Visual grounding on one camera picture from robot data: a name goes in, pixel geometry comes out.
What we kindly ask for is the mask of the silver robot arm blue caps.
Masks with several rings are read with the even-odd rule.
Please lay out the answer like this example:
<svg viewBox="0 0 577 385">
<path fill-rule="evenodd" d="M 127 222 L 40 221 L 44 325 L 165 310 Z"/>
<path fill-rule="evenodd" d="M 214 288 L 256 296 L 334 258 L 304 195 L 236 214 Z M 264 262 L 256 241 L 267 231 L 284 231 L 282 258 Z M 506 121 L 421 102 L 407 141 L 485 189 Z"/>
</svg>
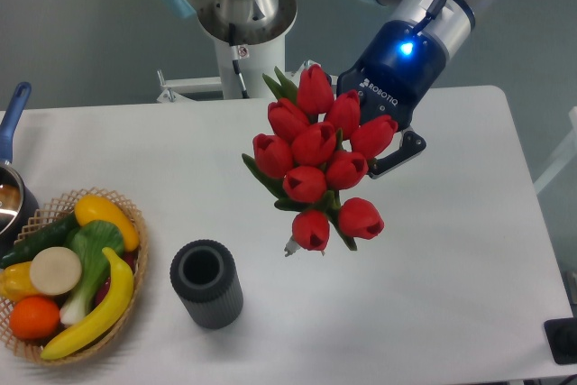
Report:
<svg viewBox="0 0 577 385">
<path fill-rule="evenodd" d="M 297 17 L 296 0 L 162 0 L 182 18 L 196 17 L 212 38 L 226 99 L 263 97 L 264 76 L 285 65 L 285 36 Z M 390 115 L 402 138 L 399 148 L 369 167 L 377 178 L 418 155 L 425 140 L 411 129 L 423 96 L 493 0 L 362 0 L 392 8 L 390 18 L 335 90 L 356 90 L 361 119 Z"/>
</svg>

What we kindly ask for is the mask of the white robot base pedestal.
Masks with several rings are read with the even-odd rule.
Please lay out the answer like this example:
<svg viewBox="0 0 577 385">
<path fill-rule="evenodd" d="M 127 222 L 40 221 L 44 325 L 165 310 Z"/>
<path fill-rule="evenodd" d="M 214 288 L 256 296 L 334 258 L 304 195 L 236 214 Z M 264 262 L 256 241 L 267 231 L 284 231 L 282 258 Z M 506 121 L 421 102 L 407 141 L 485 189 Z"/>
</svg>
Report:
<svg viewBox="0 0 577 385">
<path fill-rule="evenodd" d="M 231 46 L 228 42 L 213 39 L 222 83 L 224 99 L 242 99 L 243 78 L 249 98 L 271 99 L 272 93 L 263 75 L 275 76 L 274 69 L 285 71 L 285 37 L 280 36 L 259 44 Z"/>
</svg>

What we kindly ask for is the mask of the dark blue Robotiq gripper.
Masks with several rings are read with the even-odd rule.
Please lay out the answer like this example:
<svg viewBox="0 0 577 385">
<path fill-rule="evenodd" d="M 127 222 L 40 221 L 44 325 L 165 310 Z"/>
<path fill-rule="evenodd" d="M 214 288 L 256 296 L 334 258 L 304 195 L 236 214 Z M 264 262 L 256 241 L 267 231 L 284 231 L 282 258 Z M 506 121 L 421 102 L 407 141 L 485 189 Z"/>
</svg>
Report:
<svg viewBox="0 0 577 385">
<path fill-rule="evenodd" d="M 337 79 L 339 95 L 359 93 L 361 123 L 390 115 L 403 130 L 399 147 L 369 165 L 368 175 L 378 179 L 414 159 L 426 148 L 426 140 L 411 124 L 413 112 L 444 69 L 442 46 L 426 34 L 411 34 L 403 21 L 385 23 L 361 57 Z"/>
</svg>

